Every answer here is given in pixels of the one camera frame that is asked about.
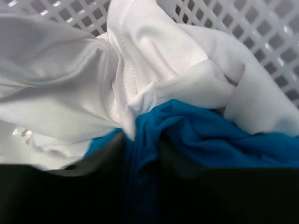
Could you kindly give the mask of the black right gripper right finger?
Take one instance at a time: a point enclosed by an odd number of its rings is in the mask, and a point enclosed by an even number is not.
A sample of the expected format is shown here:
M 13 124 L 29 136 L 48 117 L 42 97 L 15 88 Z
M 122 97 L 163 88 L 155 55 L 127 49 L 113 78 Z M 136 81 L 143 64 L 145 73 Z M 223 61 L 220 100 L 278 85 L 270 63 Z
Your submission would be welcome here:
M 299 171 L 204 168 L 161 142 L 163 224 L 296 224 Z

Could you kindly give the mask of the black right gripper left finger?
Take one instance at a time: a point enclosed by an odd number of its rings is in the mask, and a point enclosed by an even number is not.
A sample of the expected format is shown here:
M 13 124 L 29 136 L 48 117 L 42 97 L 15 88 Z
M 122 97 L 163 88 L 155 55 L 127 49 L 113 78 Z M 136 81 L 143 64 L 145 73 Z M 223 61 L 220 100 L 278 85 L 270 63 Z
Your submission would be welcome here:
M 120 223 L 124 151 L 124 135 L 118 134 L 107 146 L 66 169 L 1 165 L 1 223 Z

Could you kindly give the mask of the blue t-shirt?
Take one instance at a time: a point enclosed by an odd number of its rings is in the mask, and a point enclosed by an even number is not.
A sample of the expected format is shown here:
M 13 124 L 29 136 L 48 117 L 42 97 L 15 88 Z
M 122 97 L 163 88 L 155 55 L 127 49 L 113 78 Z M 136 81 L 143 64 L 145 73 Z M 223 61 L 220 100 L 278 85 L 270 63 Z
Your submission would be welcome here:
M 219 114 L 171 100 L 137 118 L 125 137 L 120 224 L 162 224 L 161 142 L 204 168 L 299 170 L 299 139 L 284 133 L 248 134 Z

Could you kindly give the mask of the white t-shirt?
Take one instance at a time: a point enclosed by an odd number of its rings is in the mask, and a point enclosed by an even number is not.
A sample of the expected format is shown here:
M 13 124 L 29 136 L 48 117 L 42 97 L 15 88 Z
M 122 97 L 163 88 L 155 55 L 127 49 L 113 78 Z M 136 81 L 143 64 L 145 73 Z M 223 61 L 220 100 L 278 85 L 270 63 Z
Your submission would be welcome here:
M 43 170 L 168 100 L 250 134 L 299 134 L 299 111 L 253 54 L 219 30 L 175 23 L 154 0 L 114 0 L 107 32 L 0 13 L 0 161 Z

